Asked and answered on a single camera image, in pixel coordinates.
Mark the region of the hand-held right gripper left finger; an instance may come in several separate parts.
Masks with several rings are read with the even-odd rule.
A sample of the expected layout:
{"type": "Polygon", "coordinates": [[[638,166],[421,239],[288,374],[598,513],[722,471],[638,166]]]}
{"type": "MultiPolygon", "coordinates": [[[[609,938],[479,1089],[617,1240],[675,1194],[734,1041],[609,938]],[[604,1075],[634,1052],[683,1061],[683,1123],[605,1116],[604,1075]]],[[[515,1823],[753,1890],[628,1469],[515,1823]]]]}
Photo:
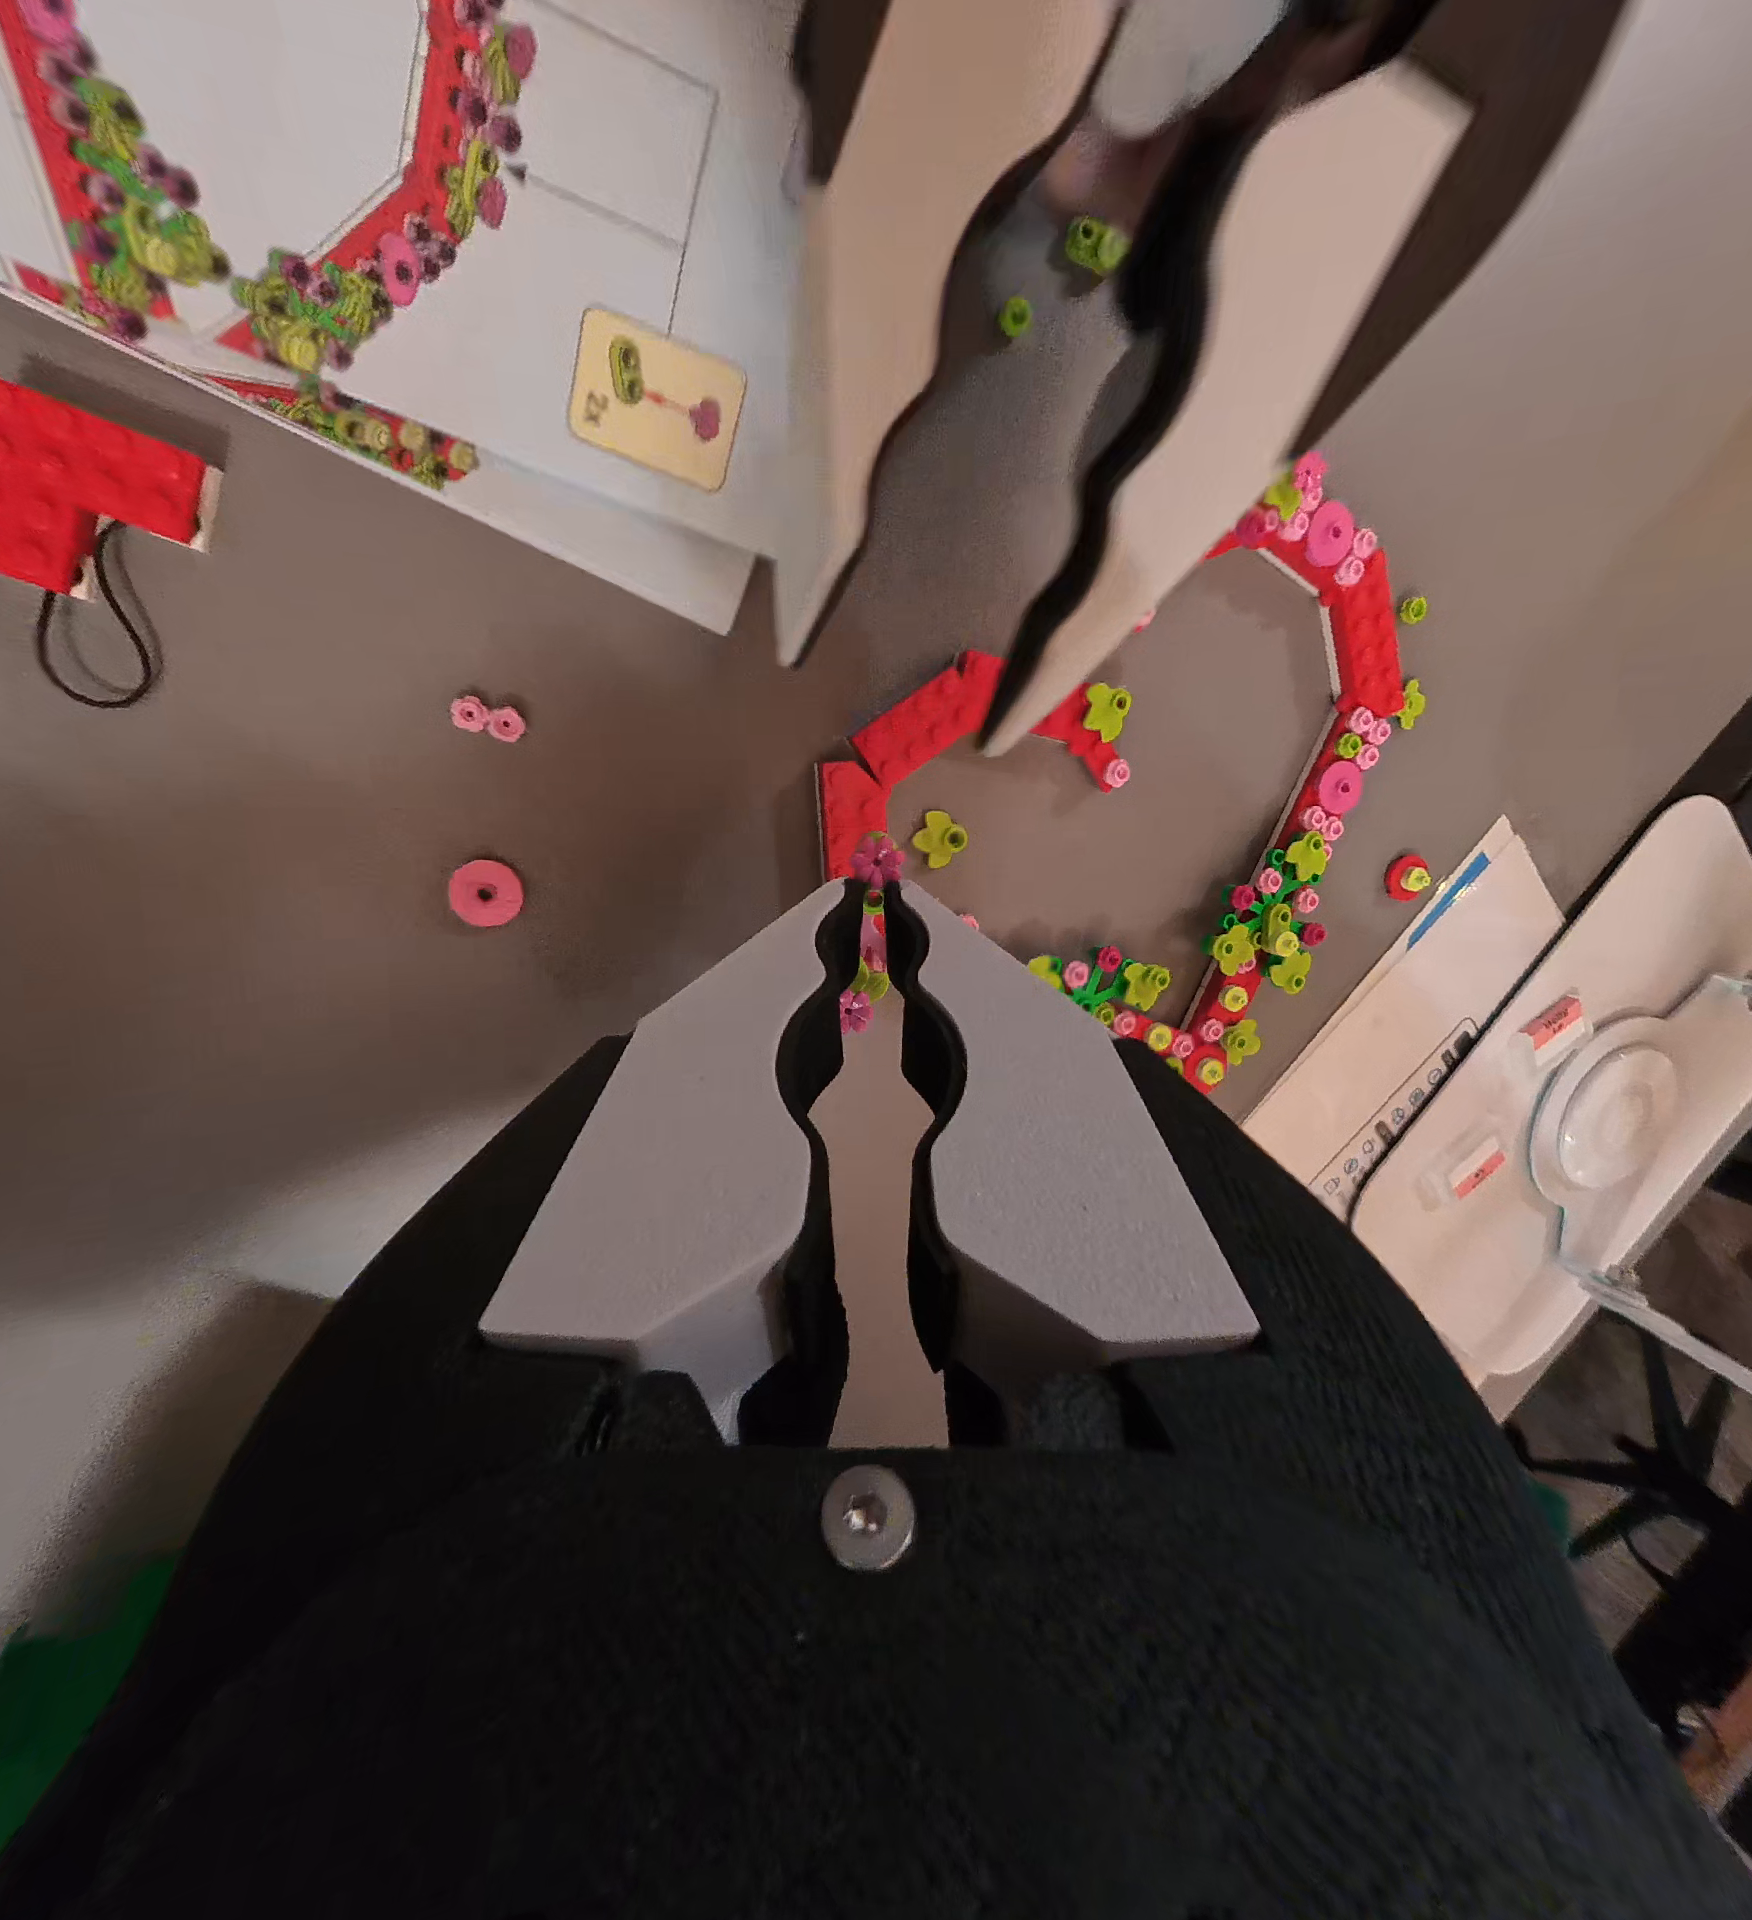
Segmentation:
{"type": "Polygon", "coordinates": [[[724,955],[633,1033],[479,1333],[689,1377],[724,1443],[787,1350],[768,1286],[807,1212],[811,1146],[775,1049],[822,990],[838,881],[724,955]]]}

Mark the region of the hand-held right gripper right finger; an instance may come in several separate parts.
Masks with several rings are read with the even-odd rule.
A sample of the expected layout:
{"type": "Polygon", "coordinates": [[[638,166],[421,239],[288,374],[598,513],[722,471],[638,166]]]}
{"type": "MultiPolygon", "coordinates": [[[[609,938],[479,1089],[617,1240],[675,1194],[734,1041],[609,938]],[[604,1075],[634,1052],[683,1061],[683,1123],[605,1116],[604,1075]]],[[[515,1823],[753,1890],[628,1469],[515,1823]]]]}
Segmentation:
{"type": "Polygon", "coordinates": [[[951,1444],[1002,1444],[1053,1380],[1223,1356],[1259,1327],[1105,1029],[914,885],[888,891],[910,1317],[951,1444]]]}

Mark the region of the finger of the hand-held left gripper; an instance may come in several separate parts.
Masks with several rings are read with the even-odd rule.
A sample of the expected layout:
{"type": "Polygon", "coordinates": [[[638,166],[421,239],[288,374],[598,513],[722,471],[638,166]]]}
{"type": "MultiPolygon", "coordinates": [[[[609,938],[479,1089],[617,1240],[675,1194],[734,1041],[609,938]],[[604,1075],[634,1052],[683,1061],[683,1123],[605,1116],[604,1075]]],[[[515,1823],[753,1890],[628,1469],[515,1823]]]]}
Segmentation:
{"type": "Polygon", "coordinates": [[[1223,539],[1293,451],[1373,294],[1470,124],[1406,59],[1283,110],[1134,245],[1119,294],[1166,263],[1132,323],[1144,378],[1080,477],[1055,577],[1026,604],[978,745],[1002,756],[1088,680],[1223,539]]]}
{"type": "Polygon", "coordinates": [[[1102,4],[800,5],[778,664],[804,660],[856,566],[879,466],[936,378],[964,237],[1080,118],[1119,16],[1102,4]]]}

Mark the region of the red lego heart frame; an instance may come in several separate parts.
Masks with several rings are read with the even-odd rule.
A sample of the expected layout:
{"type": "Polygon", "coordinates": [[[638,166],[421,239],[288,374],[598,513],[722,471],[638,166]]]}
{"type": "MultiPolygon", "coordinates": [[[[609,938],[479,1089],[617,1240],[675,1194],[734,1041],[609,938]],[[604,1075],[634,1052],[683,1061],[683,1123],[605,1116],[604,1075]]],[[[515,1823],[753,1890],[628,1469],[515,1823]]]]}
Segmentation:
{"type": "MultiPolygon", "coordinates": [[[[1245,879],[1223,893],[1221,919],[1203,943],[1200,993],[1168,1019],[1174,974],[1115,946],[1089,955],[1037,955],[1026,963],[1114,1040],[1144,1045],[1176,1078],[1212,1093],[1246,1063],[1262,1033],[1258,998],[1298,998],[1325,943],[1321,885],[1348,813],[1390,744],[1413,730],[1424,696],[1400,674],[1386,548],[1351,507],[1325,498],[1321,454],[1293,458],[1223,534],[1210,557],[1253,552],[1304,589],[1321,615],[1328,722],[1272,837],[1245,879]]],[[[1003,680],[1003,660],[962,653],[932,680],[850,736],[847,756],[816,765],[821,868],[850,879],[850,857],[868,833],[888,836],[894,790],[962,738],[979,732],[1003,680]]],[[[901,878],[911,854],[901,847],[901,878]]]]}

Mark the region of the lime plate with pink flower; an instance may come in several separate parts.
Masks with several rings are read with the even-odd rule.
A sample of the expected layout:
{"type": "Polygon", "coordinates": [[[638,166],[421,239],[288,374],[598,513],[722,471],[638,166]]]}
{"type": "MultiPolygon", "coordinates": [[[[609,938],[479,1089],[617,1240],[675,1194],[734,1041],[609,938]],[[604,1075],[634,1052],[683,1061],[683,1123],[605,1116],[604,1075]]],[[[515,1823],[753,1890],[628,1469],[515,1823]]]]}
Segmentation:
{"type": "Polygon", "coordinates": [[[901,854],[885,833],[868,833],[850,857],[850,879],[856,885],[860,935],[856,972],[838,995],[838,1032],[856,1036],[870,1014],[888,995],[888,885],[901,879],[901,854]]]}

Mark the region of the lego instruction booklet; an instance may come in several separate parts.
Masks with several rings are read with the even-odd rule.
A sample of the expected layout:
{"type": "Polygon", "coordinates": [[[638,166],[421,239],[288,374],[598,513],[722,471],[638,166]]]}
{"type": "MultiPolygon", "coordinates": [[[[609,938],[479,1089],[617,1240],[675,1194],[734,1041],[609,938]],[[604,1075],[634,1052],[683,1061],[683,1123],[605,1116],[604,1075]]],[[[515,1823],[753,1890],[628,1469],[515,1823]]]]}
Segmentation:
{"type": "Polygon", "coordinates": [[[0,292],[726,634],[798,5],[0,4],[0,292]]]}

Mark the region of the laminated printed paper sheet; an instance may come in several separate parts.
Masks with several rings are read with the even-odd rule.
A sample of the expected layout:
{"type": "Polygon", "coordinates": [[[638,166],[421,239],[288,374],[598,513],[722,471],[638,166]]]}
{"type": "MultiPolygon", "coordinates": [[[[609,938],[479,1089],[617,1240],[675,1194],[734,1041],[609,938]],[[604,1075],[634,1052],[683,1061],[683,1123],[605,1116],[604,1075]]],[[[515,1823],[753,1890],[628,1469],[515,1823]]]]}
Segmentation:
{"type": "Polygon", "coordinates": [[[1348,1219],[1361,1186],[1560,925],[1525,837],[1496,819],[1255,1104],[1245,1133],[1348,1219]]]}

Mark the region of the wooden book stand white base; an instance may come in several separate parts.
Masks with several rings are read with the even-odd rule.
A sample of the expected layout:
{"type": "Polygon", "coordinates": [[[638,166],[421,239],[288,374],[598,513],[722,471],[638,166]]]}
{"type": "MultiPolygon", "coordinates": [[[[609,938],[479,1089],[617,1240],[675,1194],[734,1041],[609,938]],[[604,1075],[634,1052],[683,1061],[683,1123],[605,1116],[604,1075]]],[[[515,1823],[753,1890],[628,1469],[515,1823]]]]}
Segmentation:
{"type": "Polygon", "coordinates": [[[1535,960],[1348,1225],[1506,1420],[1611,1312],[1752,1392],[1633,1275],[1752,1133],[1752,854],[1685,799],[1535,960]]]}

